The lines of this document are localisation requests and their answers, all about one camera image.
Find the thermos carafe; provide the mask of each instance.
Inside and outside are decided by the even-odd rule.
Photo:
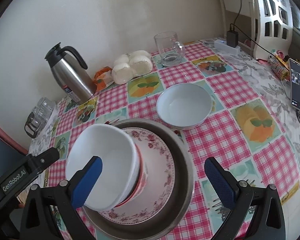
[[[61,48],[59,42],[49,50],[45,59],[58,85],[77,105],[88,101],[96,92],[97,85],[85,71],[88,66],[75,48],[71,46]]]

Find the glass mug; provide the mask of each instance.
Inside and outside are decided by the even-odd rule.
[[[38,117],[39,119],[42,120],[42,123],[47,123],[50,116],[51,116],[51,112],[49,112],[49,110],[43,109],[43,108],[39,108],[37,106],[35,106],[32,109],[32,113],[34,113],[34,116]]]
[[[30,136],[32,139],[34,139],[37,137],[38,133],[41,132],[44,125],[45,124],[42,122],[42,119],[36,116],[33,112],[31,112],[27,118],[24,129],[27,135]]]
[[[178,41],[176,32],[164,32],[154,36],[155,44],[161,58],[161,64],[170,67],[178,65],[185,56],[185,46]]]

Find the black charger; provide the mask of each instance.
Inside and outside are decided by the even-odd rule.
[[[238,32],[229,30],[227,31],[227,45],[230,47],[237,47],[239,41],[239,35]]]

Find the label sticker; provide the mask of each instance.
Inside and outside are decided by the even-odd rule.
[[[62,89],[68,94],[68,96],[74,101],[79,102],[80,98],[68,87],[67,85],[64,85]]]

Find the black handle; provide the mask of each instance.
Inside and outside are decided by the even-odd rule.
[[[27,135],[29,135],[32,139],[36,138],[37,135],[38,135],[38,132],[34,131],[31,126],[30,126],[30,123],[32,122],[32,119],[34,118],[34,113],[31,112],[27,118],[27,121],[25,123],[25,132],[27,133]],[[27,130],[26,130],[26,126],[33,132],[33,134],[29,133]]]
[[[65,46],[63,47],[61,50],[58,51],[57,55],[61,54],[64,51],[69,51],[71,52],[71,54],[77,59],[77,61],[79,62],[80,66],[83,69],[88,69],[87,64],[85,63],[85,61],[83,60],[83,58],[81,57],[81,55],[79,54],[79,52],[71,46]]]

